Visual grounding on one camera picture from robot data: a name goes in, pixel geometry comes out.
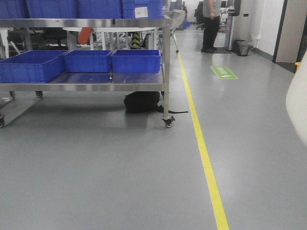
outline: black pants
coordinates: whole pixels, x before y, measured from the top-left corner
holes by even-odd
[[[217,33],[220,28],[220,16],[215,17],[213,20],[211,18],[204,18],[205,29],[203,31],[203,50],[212,48],[214,41],[216,39]]]

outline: computer monitor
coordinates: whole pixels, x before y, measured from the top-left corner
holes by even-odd
[[[226,6],[227,6],[227,1],[223,0],[221,3],[221,8],[226,8]]]

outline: person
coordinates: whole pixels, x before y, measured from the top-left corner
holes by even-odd
[[[221,0],[203,0],[203,16],[205,29],[203,31],[202,52],[213,53],[217,50],[213,45],[220,27]]]

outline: metal cart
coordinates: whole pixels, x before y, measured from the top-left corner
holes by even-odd
[[[163,30],[162,68],[157,74],[109,74],[109,79],[102,83],[78,83],[73,79],[80,73],[62,73],[48,83],[0,83],[0,91],[10,92],[15,98],[15,91],[34,91],[37,97],[43,91],[161,91],[164,92],[164,113],[162,120],[166,127],[171,127],[175,120],[169,115],[169,73],[170,73],[170,37],[171,28],[184,19],[184,12],[164,16],[162,19],[3,19],[0,27],[22,27],[28,31],[31,27],[157,27]],[[0,128],[5,126],[4,116],[0,113]]]

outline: black backpack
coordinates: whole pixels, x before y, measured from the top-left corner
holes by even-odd
[[[158,111],[163,113],[164,108],[162,105],[158,106],[160,102],[160,92],[133,92],[126,96],[124,104],[126,106],[127,113],[136,114],[143,112]],[[182,114],[184,112],[168,111],[170,114]]]

